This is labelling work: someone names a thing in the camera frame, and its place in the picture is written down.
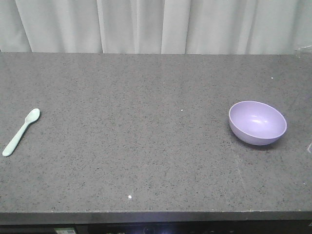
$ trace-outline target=spoon bowl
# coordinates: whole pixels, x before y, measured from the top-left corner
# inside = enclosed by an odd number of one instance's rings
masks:
[[[31,112],[29,112],[29,114],[26,116],[25,118],[25,123],[32,123],[35,122],[40,116],[40,110],[38,108],[32,110]]]

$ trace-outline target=bowl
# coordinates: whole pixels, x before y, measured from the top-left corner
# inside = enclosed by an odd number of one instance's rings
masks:
[[[268,145],[278,140],[287,129],[283,115],[258,101],[241,101],[229,111],[230,127],[242,141],[251,145]]]

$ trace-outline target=curtain fold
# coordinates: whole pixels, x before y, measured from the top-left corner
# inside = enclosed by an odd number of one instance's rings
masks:
[[[311,0],[1,0],[3,52],[294,54]]]

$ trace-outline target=light green spoon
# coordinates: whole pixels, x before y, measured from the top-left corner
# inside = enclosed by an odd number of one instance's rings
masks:
[[[40,110],[37,108],[32,110],[28,114],[28,116],[26,116],[25,123],[19,129],[19,131],[15,134],[13,139],[9,142],[9,144],[6,146],[6,148],[2,152],[3,156],[8,157],[13,153],[13,151],[15,150],[16,146],[18,145],[18,143],[20,141],[20,138],[22,137],[22,135],[26,131],[28,125],[31,124],[32,122],[35,122],[39,118],[39,116],[40,116]]]

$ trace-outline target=granite countertop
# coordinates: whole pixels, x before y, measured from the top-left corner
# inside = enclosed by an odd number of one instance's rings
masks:
[[[312,219],[311,55],[2,53],[0,77],[1,150],[41,110],[0,157],[0,224]],[[237,139],[243,100],[286,134]]]

